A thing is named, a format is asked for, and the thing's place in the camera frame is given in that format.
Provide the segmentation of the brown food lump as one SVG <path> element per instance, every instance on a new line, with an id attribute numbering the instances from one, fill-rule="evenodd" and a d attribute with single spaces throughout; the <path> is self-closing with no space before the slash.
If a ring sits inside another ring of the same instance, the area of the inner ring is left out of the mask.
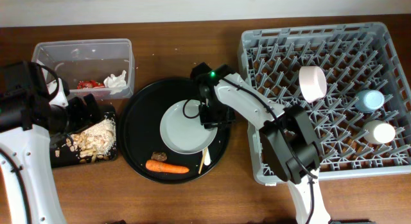
<path id="1" fill-rule="evenodd" d="M 165 162 L 167 160 L 167 154 L 165 152 L 155 151 L 152 153 L 151 159 L 158 162 Z"/>

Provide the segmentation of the grey plate with food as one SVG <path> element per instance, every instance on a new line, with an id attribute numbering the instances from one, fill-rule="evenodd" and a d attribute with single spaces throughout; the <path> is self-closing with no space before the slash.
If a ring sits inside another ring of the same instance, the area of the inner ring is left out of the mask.
<path id="1" fill-rule="evenodd" d="M 180 154 L 194 154 L 208 147 L 217 135 L 217 128 L 206 129 L 198 114 L 200 102 L 186 99 L 176 102 L 165 111 L 160 122 L 160 135 L 164 144 Z"/>

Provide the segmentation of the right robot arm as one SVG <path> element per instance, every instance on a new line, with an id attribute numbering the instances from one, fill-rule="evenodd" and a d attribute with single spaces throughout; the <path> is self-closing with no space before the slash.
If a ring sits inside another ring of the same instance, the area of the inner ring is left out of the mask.
<path id="1" fill-rule="evenodd" d="M 241 114 L 258 131 L 265 162 L 287 183 L 297 223 L 330 223 L 319 186 L 320 141 L 306 111 L 273 102 L 228 65 L 198 64 L 190 78 L 198 89 L 201 125 L 225 127 L 235 112 Z"/>

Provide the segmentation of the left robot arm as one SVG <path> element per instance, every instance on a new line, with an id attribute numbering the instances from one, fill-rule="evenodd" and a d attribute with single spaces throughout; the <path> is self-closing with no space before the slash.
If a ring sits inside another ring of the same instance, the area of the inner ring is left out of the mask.
<path id="1" fill-rule="evenodd" d="M 50 147 L 103 120 L 92 94 L 67 99 L 68 85 L 35 62 L 1 68 L 1 172 L 13 223 L 65 223 Z"/>

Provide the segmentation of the white plastic fork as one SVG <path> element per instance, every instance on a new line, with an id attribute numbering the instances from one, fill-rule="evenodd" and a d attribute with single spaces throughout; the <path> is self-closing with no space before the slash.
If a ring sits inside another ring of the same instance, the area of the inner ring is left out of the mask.
<path id="1" fill-rule="evenodd" d="M 209 166 L 211 164 L 211 157 L 208 148 L 204 149 L 204 165 Z"/>

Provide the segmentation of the white tissue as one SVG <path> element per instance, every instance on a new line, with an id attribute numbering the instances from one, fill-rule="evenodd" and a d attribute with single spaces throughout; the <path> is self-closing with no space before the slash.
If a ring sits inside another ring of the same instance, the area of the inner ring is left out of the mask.
<path id="1" fill-rule="evenodd" d="M 124 87 L 127 85 L 125 80 L 126 74 L 127 72 L 125 70 L 123 70 L 119 76 L 111 74 L 104 79 L 103 84 L 106 88 Z"/>

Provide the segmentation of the cream cup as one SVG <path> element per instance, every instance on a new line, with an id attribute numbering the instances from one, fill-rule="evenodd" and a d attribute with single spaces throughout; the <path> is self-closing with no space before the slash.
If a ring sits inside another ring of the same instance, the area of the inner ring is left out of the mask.
<path id="1" fill-rule="evenodd" d="M 385 144 L 392 141 L 396 136 L 396 131 L 389 123 L 374 120 L 363 126 L 367 131 L 364 139 L 372 144 Z"/>

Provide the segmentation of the pink bowl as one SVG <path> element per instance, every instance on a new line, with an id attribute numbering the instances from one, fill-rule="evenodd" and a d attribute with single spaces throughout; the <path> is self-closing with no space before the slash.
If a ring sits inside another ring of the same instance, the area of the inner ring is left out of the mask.
<path id="1" fill-rule="evenodd" d="M 327 94 L 327 81 L 324 71 L 317 66 L 304 66 L 299 70 L 299 86 L 303 98 L 312 103 Z"/>

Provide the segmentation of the wooden chopstick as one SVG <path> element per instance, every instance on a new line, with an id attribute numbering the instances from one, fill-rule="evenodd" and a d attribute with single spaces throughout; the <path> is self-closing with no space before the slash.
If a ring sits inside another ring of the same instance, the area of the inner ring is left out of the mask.
<path id="1" fill-rule="evenodd" d="M 198 169 L 198 174 L 199 175 L 202 172 L 202 168 L 203 168 L 203 165 L 204 165 L 204 161 L 205 161 L 207 152 L 208 152 L 208 147 L 204 148 L 203 151 L 202 151 L 202 159 L 201 159 L 200 166 L 199 166 L 199 169 Z"/>

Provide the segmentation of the blue cup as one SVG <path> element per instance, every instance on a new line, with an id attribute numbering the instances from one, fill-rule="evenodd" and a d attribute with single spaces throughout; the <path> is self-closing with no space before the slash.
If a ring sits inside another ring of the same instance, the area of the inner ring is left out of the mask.
<path id="1" fill-rule="evenodd" d="M 358 101 L 354 106 L 363 113 L 378 110 L 385 102 L 384 95 L 378 90 L 362 90 L 356 94 Z"/>

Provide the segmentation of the orange carrot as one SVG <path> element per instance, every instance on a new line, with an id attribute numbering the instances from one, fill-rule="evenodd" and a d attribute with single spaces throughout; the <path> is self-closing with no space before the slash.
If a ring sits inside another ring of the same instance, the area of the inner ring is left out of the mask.
<path id="1" fill-rule="evenodd" d="M 185 174 L 189 172 L 189 168 L 185 166 L 176 166 L 173 164 L 167 164 L 156 160 L 147 160 L 145 167 L 149 171 L 158 173 Z"/>

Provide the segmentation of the red snack wrapper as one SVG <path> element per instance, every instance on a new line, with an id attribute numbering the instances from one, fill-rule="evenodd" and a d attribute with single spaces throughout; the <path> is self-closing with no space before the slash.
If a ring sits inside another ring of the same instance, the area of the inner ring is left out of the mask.
<path id="1" fill-rule="evenodd" d="M 89 80 L 89 81 L 79 81 L 77 85 L 77 89 L 100 89 L 105 88 L 103 83 Z"/>

